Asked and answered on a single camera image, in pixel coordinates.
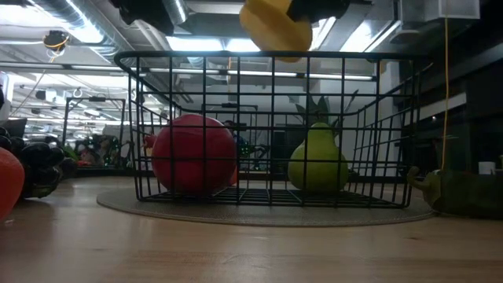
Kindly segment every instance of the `red object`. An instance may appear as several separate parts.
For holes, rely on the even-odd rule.
[[[23,190],[24,168],[9,151],[0,148],[0,220],[12,211]]]
[[[147,149],[151,149],[154,147],[154,144],[156,143],[157,136],[155,135],[148,135],[143,137],[143,146],[146,147]]]
[[[83,160],[77,161],[77,166],[79,166],[79,167],[91,166],[91,165],[93,165],[91,162],[87,162],[87,161],[83,161]]]
[[[237,167],[234,169],[234,174],[233,174],[233,177],[230,179],[230,182],[229,184],[231,186],[234,186],[234,184],[237,183]]]
[[[203,162],[203,124],[206,119],[206,157],[230,158],[231,160],[207,160]],[[196,160],[176,160],[174,162],[174,188],[178,193],[193,196],[207,196],[216,189],[228,185],[236,168],[236,143],[233,135],[219,121],[200,115],[187,114],[173,120],[173,153],[175,159],[190,158]],[[152,168],[159,182],[171,188],[171,161],[157,159],[171,157],[170,128],[165,127],[159,133],[152,149]],[[206,166],[206,183],[204,183]]]

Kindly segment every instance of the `gray mat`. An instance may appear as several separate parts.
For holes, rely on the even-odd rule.
[[[132,189],[121,189],[101,193],[97,202],[107,208],[137,215],[248,226],[368,226],[412,222],[434,215],[425,202],[414,197],[406,209],[292,208],[140,202]]]

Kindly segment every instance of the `green pear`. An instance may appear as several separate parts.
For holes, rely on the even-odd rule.
[[[346,161],[344,155],[339,156],[333,132],[330,129],[312,130],[315,127],[326,127],[326,123],[316,123],[307,133],[307,181],[306,191],[308,193],[334,193],[337,191],[337,174],[339,172],[338,163],[309,162],[309,160],[342,160]],[[304,160],[305,142],[293,152],[292,160]],[[297,188],[303,189],[304,184],[304,162],[290,161],[288,163],[288,177],[290,182]],[[340,164],[340,187],[342,189],[347,182],[349,171],[347,163]]]

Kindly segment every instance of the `table surface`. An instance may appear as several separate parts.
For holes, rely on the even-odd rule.
[[[0,225],[0,282],[502,282],[503,222],[270,228],[102,208],[132,178],[81,178]]]

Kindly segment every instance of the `green plush toy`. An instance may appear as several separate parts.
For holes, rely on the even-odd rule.
[[[423,191],[424,200],[442,213],[503,219],[503,176],[474,175],[457,171],[433,171],[417,181],[419,168],[412,167],[407,181]]]

